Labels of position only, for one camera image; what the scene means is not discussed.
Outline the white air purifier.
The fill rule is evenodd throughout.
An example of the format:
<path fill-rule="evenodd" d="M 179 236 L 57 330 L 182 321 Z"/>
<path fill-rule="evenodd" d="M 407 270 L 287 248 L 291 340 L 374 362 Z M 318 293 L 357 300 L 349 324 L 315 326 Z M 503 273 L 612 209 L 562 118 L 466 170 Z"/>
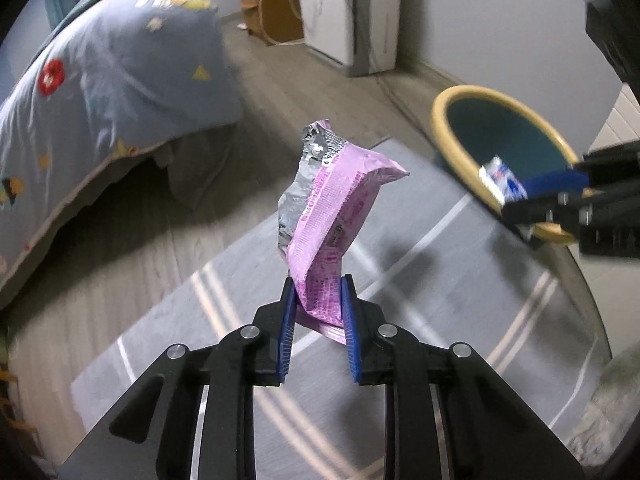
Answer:
<path fill-rule="evenodd" d="M 347 77 L 393 70 L 400 0 L 299 0 L 305 44 Z"/>

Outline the blue white small packet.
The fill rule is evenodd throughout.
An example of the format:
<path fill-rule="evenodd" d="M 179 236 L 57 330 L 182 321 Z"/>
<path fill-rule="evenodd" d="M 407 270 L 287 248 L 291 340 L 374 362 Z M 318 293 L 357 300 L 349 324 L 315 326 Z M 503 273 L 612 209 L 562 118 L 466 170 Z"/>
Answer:
<path fill-rule="evenodd" d="M 500 206 L 528 199 L 524 185 L 499 156 L 495 156 L 481 166 L 478 175 L 485 188 L 498 200 Z"/>

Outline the purple snack wrapper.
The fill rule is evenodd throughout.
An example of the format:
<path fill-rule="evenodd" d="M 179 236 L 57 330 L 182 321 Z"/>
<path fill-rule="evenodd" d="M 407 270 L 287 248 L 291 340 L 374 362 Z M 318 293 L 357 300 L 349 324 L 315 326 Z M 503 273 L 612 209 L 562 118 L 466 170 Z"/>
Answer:
<path fill-rule="evenodd" d="M 302 143 L 294 180 L 278 201 L 278 248 L 297 292 L 296 322 L 342 344 L 342 259 L 381 186 L 409 173 L 346 141 L 326 120 L 305 127 Z"/>

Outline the blue patterned duvet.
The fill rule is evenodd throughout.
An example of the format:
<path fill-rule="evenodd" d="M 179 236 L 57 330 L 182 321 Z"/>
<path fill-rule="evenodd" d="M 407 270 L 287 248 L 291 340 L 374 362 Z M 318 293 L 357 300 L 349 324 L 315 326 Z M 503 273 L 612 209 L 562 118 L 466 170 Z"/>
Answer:
<path fill-rule="evenodd" d="M 112 162 L 238 122 L 209 0 L 93 0 L 1 107 L 1 283 Z"/>

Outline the yellow rimmed teal trash bin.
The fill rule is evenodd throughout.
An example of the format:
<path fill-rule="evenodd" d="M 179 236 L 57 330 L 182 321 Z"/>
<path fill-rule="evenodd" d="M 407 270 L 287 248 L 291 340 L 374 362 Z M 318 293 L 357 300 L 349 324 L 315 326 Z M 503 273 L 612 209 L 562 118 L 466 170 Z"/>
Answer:
<path fill-rule="evenodd" d="M 494 89 L 459 84 L 439 93 L 431 109 L 436 148 L 460 181 L 499 217 L 502 205 L 480 180 L 480 167 L 498 156 L 524 181 L 578 162 L 542 116 Z"/>

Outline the grey checked rug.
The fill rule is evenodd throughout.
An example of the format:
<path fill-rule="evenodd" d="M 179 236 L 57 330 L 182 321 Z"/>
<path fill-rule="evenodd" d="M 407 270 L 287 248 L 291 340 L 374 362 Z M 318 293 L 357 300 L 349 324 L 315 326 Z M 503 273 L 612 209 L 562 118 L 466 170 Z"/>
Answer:
<path fill-rule="evenodd" d="M 65 479 L 580 479 L 608 347 L 556 274 L 402 144 L 311 329 L 269 218 L 74 382 Z"/>

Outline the wooden side cabinet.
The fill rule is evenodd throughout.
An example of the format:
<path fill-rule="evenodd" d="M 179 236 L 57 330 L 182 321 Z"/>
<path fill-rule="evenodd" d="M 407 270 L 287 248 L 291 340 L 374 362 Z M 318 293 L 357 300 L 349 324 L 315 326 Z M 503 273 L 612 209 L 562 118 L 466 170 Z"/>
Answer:
<path fill-rule="evenodd" d="M 299 0 L 240 0 L 240 7 L 248 33 L 267 46 L 304 43 Z"/>

